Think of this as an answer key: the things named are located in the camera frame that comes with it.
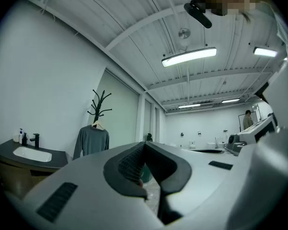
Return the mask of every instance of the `ceiling light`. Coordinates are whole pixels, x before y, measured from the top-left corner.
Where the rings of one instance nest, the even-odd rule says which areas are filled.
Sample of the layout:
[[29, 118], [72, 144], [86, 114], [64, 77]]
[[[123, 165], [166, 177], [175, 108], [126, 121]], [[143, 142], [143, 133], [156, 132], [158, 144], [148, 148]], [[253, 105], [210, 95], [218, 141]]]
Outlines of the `ceiling light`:
[[253, 53], [256, 55], [269, 56], [269, 57], [275, 57], [277, 55], [277, 52], [274, 50], [259, 48], [259, 47], [255, 47]]
[[216, 48], [203, 48], [203, 49], [197, 49], [189, 52], [185, 52], [182, 54], [178, 54], [175, 56], [171, 56], [168, 58], [165, 58], [162, 60], [162, 64], [164, 67], [169, 67], [181, 62], [193, 60], [193, 59], [199, 59], [209, 56], [215, 56], [216, 55]]
[[188, 108], [188, 107], [194, 107], [194, 106], [200, 106], [201, 104], [192, 104], [192, 105], [180, 105], [178, 108]]
[[240, 100], [240, 99], [227, 100], [227, 101], [222, 101], [222, 103], [238, 102], [239, 100]]

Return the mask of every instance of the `white sink basin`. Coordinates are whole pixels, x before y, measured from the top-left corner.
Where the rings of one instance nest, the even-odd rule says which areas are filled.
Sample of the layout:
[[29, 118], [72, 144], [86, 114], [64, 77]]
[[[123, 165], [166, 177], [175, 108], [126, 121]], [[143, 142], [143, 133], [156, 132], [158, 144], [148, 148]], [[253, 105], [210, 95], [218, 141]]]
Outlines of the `white sink basin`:
[[40, 162], [51, 161], [52, 154], [49, 152], [38, 151], [31, 148], [19, 147], [13, 152], [16, 156], [23, 157], [25, 159], [31, 159]]

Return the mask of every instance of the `black faucet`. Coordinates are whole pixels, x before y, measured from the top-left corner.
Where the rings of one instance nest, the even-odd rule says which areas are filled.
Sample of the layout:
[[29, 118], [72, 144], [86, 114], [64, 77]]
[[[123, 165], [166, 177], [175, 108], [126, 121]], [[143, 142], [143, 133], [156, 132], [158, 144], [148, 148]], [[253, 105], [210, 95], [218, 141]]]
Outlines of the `black faucet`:
[[35, 149], [39, 150], [39, 134], [33, 134], [35, 138], [30, 139], [30, 141], [35, 141]]

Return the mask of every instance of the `black countertop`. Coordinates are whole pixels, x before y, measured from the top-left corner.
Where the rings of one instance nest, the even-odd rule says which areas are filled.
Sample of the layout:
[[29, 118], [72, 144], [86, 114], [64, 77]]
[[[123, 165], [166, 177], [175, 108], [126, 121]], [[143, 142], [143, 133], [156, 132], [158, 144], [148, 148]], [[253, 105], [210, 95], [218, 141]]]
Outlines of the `black countertop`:
[[[67, 162], [66, 153], [64, 151], [55, 151], [45, 148], [39, 148], [39, 151], [44, 151], [52, 154], [51, 160], [48, 162], [40, 162], [31, 159], [26, 159], [23, 157], [16, 156], [13, 151], [18, 147], [22, 147], [20, 143], [13, 142], [13, 140], [8, 140], [0, 145], [0, 161], [5, 163], [10, 163], [15, 166], [24, 165], [28, 169], [39, 170], [39, 171], [49, 171], [54, 172], [63, 166]], [[27, 145], [26, 147], [35, 149], [34, 146]]]

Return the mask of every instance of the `black coat rack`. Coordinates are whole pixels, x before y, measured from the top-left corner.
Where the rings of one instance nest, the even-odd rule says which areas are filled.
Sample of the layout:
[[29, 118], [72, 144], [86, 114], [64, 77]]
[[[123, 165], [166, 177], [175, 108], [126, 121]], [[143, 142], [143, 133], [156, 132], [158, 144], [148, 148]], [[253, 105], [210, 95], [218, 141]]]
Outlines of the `black coat rack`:
[[90, 115], [95, 115], [94, 122], [96, 122], [99, 117], [104, 116], [103, 114], [100, 115], [102, 112], [111, 111], [111, 110], [112, 110], [112, 108], [111, 108], [111, 109], [106, 109], [106, 110], [100, 111], [102, 102], [103, 102], [104, 99], [106, 99], [109, 95], [111, 95], [111, 93], [108, 94], [108, 95], [106, 95], [106, 96], [104, 97], [105, 91], [103, 91], [103, 92], [102, 92], [102, 95], [101, 95], [101, 98], [100, 98], [99, 95], [95, 92], [95, 90], [93, 90], [93, 91], [94, 91], [94, 93], [98, 96], [98, 103], [97, 103], [97, 106], [96, 106], [94, 100], [92, 100], [94, 105], [91, 105], [91, 106], [94, 108], [95, 113], [92, 114], [92, 113], [90, 113], [89, 111], [87, 111], [87, 112], [88, 112]]

